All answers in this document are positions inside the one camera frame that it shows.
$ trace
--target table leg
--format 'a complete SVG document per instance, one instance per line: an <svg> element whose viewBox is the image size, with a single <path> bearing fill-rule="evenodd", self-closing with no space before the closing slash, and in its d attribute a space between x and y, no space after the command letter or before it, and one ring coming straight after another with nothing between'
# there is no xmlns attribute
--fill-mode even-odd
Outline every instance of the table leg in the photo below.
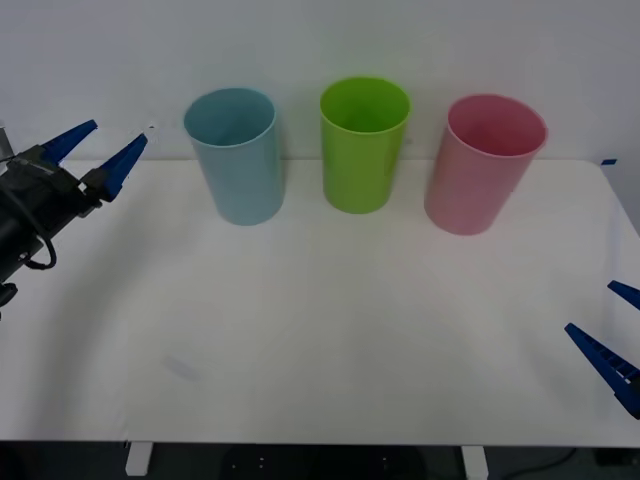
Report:
<svg viewBox="0 0 640 480"><path fill-rule="evenodd" d="M468 480L487 480L489 468L483 447L462 447L462 461Z"/></svg>
<svg viewBox="0 0 640 480"><path fill-rule="evenodd" d="M131 442L125 468L128 476L144 477L147 475L152 450L153 442Z"/></svg>

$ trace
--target plastic cup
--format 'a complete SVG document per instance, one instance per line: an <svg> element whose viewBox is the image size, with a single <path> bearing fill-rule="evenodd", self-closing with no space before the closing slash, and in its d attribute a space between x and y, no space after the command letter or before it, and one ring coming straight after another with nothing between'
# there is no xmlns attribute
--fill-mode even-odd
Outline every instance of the plastic cup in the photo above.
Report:
<svg viewBox="0 0 640 480"><path fill-rule="evenodd" d="M276 109L249 88L225 88L198 98L184 126L220 215L236 225L271 218L284 198L275 129Z"/></svg>
<svg viewBox="0 0 640 480"><path fill-rule="evenodd" d="M379 209L391 194L409 95L382 78L347 78L325 90L320 109L327 200L348 213Z"/></svg>
<svg viewBox="0 0 640 480"><path fill-rule="evenodd" d="M501 95L464 97L449 110L425 210L458 235L488 229L547 140L544 120Z"/></svg>

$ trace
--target green cup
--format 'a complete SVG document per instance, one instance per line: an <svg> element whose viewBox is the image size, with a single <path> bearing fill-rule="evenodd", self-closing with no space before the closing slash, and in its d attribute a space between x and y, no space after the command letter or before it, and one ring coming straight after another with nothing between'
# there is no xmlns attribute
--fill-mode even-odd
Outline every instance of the green cup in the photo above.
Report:
<svg viewBox="0 0 640 480"><path fill-rule="evenodd" d="M409 95L382 78L347 78L325 90L320 110L327 200L348 213L379 209L391 194Z"/></svg>

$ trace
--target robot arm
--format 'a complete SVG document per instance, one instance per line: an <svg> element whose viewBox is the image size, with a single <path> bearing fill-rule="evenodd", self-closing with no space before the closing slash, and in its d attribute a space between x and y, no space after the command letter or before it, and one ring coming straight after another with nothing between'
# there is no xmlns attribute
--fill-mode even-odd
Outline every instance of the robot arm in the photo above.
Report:
<svg viewBox="0 0 640 480"><path fill-rule="evenodd" d="M57 258L51 239L74 218L112 202L147 144L141 134L78 180L60 163L96 128L90 120L17 155L0 128L0 154L5 157L0 162L7 166L0 175L0 307L18 291L7 279L23 265L53 268ZM32 260L43 246L50 257L47 264Z"/></svg>

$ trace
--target cup rim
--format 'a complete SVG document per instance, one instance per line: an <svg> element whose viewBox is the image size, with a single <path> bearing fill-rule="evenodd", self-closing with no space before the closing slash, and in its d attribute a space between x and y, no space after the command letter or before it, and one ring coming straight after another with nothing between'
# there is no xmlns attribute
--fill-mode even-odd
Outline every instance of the cup rim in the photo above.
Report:
<svg viewBox="0 0 640 480"><path fill-rule="evenodd" d="M394 125L393 127L389 127L385 130L377 130L375 132L358 132L357 130L349 130L348 128L344 128L341 127L340 125L332 122L331 120L329 120L327 118L327 116L324 114L324 111L322 110L322 100L325 97L325 95L327 94L327 92L335 87L336 85L343 83L343 82L348 82L351 80L382 80L383 82L391 85L394 88L397 88L407 99L407 103L409 104L409 108L407 109L407 113L404 116L404 118L402 119L402 121L398 122L396 125ZM395 82L392 82L391 80L384 78L384 77L378 77L375 75L354 75L352 77L345 77L345 78L341 78L340 80L336 80L335 82L331 83L329 86L327 86L327 88L324 89L324 91L322 92L322 95L320 95L320 115L322 115L322 118L324 121L326 121L329 125L331 125L332 127L341 130L343 132L347 132L350 133L352 135L362 135L362 136L371 136L371 135L380 135L382 133L388 133L388 132L392 132L394 130L397 130L399 128L401 128L402 126L406 125L407 122L409 121L409 117L411 116L411 112L413 110L413 105L411 103L411 96L409 96L409 94L407 93L407 91L402 88L400 85L398 85Z"/></svg>
<svg viewBox="0 0 640 480"><path fill-rule="evenodd" d="M540 122L540 125L542 126L542 128L544 130L544 138L542 139L540 144L536 148L534 148L533 150L530 150L530 151L525 152L525 153L519 153L518 155L496 155L495 153L485 152L483 150L480 150L479 148L473 147L473 146L469 145L467 142L465 142L464 140L462 140L458 135L456 135L456 133L453 131L453 128L451 128L451 112L453 111L453 109L457 105L459 105L460 103L464 102L465 100L469 100L471 98L478 98L478 97L496 97L496 98L501 98L503 100L509 100L510 102L517 103L519 106L523 107L524 109L526 109L530 113L533 113L533 115L538 119L538 121ZM547 123L544 121L544 118L542 118L542 116L538 112L536 112L529 105L527 105L526 103L518 100L517 98L509 97L507 95L500 95L499 93L472 93L470 95L465 95L464 97L458 98L449 107L449 111L447 112L447 130L449 131L449 133L458 142L460 142L460 145L463 145L465 148L468 148L469 150L471 150L471 151L473 151L475 153L478 153L478 154L480 154L480 155L482 155L484 157L503 158L503 159L507 159L507 160L535 155L536 153L538 153L542 149L542 147L545 146L545 144L547 143L547 140L549 139L549 128L547 127Z"/></svg>
<svg viewBox="0 0 640 480"><path fill-rule="evenodd" d="M185 125L185 121L187 119L187 114L189 113L191 108L193 108L193 106L196 103L198 103L200 100L202 100L204 97L207 97L209 95L213 95L214 93L224 92L226 90L245 90L247 92L257 93L258 95L262 95L269 102L269 105L271 105L271 108L273 109L273 118L271 119L271 123L269 123L267 128L265 128L262 131L262 133L260 133L259 135L253 137L251 140L247 140L246 142L242 142L242 143L236 143L235 145L215 145L215 144L212 144L212 143L203 142L201 140L198 140L197 138L192 137L191 134L189 133L189 130L187 129L187 126ZM243 147L245 145L249 145L250 143L253 143L253 142L261 139L262 137L264 137L267 134L267 132L269 132L273 128L273 126L275 125L277 117L278 117L278 110L276 109L275 104L269 98L269 95L264 93L262 90L259 90L257 88L251 88L251 87L223 87L223 88L216 88L215 90L211 90L210 92L202 94L199 97L197 97L193 102L191 102L189 107L187 107L187 109L185 110L184 114L182 115L182 128L185 131L185 133L187 134L187 136L192 141L194 141L196 143L199 143L200 145L204 145L205 147L217 148L217 149L230 149L230 148L238 148L238 147Z"/></svg>

